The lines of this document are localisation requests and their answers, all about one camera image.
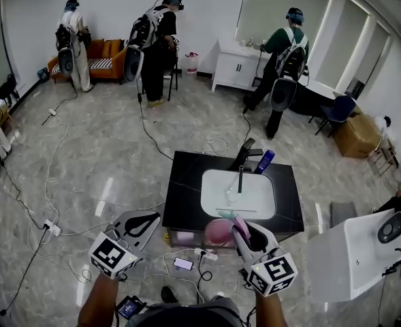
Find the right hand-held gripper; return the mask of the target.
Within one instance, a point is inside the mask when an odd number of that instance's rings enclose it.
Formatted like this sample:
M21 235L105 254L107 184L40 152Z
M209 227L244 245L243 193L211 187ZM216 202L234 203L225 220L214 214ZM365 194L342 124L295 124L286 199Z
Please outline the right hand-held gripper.
M291 254L274 253L278 241L268 229L250 221L246 222L246 227L247 231L238 225L231 229L239 254L245 262L241 270L243 279L263 297L286 290L298 275Z

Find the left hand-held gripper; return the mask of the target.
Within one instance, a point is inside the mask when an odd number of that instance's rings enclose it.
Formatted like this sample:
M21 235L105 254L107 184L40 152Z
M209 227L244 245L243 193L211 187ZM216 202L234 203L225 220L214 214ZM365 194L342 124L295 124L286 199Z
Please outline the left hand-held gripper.
M143 260L141 250L159 225L154 211L124 212L89 249L91 264L110 279L117 279Z

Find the person's right forearm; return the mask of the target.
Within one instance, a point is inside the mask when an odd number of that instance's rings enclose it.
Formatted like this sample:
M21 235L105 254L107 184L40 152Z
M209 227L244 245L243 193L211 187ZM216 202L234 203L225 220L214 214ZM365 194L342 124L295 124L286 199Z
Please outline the person's right forearm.
M256 327L288 327L278 294L256 297Z

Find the person's left forearm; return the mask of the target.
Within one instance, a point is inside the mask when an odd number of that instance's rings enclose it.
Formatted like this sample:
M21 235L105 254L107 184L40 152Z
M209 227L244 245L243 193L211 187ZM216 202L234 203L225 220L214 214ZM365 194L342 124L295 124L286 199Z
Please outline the person's left forearm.
M99 274L82 306L77 327L112 327L119 280Z

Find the blue bottle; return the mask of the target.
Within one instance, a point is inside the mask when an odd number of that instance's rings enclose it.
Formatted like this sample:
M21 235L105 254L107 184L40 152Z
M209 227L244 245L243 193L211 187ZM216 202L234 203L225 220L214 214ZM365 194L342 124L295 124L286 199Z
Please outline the blue bottle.
M271 150L267 150L261 160L259 161L257 167L254 170L255 174L262 174L264 170L271 164L274 159L275 153Z

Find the white sink basin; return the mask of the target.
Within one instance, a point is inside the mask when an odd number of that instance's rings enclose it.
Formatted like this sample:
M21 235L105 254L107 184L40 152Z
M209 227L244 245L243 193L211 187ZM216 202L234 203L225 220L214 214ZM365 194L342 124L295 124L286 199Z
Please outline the white sink basin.
M207 170L202 175L200 202L211 217L267 220L276 213L272 181L262 174Z

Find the black screen device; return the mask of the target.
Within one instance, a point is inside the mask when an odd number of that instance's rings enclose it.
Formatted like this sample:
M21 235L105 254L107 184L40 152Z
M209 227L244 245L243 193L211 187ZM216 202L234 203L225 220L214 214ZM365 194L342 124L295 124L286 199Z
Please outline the black screen device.
M116 312L126 320L130 320L134 315L139 314L146 307L137 296L126 296L116 306Z

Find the grey bin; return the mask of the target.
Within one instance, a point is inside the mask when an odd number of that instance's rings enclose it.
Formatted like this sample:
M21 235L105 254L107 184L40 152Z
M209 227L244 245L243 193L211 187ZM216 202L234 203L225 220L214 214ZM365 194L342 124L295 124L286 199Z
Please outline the grey bin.
M330 227L333 228L347 219L357 217L357 210L353 202L330 203Z

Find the person's shirt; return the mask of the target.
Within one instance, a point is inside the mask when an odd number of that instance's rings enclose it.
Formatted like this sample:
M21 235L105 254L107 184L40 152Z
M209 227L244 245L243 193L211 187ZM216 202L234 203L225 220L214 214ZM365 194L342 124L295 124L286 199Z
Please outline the person's shirt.
M146 312L134 315L125 327L243 327L243 323L233 300L216 296L198 305L153 305Z

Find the cardboard box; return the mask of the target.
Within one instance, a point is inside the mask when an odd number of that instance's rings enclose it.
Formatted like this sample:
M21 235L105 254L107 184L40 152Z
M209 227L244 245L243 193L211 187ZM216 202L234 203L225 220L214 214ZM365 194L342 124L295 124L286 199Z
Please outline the cardboard box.
M371 116L353 111L334 130L333 138L343 157L364 159L378 149L381 131Z

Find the folding chair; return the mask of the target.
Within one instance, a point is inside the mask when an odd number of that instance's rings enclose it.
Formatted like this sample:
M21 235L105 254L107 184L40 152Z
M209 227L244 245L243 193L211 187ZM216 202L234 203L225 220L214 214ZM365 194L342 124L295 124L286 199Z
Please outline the folding chair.
M167 100L170 101L172 97L172 90L178 90L178 75L179 75L179 67L178 67L178 57L175 58L174 65L170 71L165 71L163 79L168 80L168 95Z

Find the orange sofa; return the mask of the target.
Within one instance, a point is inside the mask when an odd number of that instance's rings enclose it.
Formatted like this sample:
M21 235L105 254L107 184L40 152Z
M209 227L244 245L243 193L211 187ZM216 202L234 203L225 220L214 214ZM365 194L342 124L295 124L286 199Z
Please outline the orange sofa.
M93 80L114 80L119 83L124 77L123 63L126 50L124 41L91 40L81 42L80 46L74 43L75 56L78 67L73 68L72 76L76 89L88 91L93 86Z

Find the clear water jug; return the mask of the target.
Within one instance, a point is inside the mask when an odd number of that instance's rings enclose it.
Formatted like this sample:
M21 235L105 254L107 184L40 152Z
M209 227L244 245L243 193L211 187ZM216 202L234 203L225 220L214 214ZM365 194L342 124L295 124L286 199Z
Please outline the clear water jug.
M196 52L190 52L185 55L187 58L187 73L190 75L196 75L198 69L198 54Z

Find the white cabinet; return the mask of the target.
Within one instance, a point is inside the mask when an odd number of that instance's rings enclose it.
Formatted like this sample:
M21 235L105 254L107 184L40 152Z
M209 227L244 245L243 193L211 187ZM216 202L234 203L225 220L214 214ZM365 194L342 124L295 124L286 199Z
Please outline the white cabinet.
M236 41L218 39L217 44L219 53L211 91L214 92L217 85L254 91L261 82L270 55Z

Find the narrow grey window blind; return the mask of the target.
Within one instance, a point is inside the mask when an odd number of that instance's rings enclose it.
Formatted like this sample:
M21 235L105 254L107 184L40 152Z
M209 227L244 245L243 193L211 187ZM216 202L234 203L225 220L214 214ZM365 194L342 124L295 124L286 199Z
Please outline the narrow grey window blind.
M381 57L389 36L390 34L387 32L387 30L379 22L377 22L370 43L355 74L356 85L353 90L353 97L355 99L360 96L361 92L366 86Z
M363 31L368 13L353 0L345 0L335 34L316 81L335 89Z

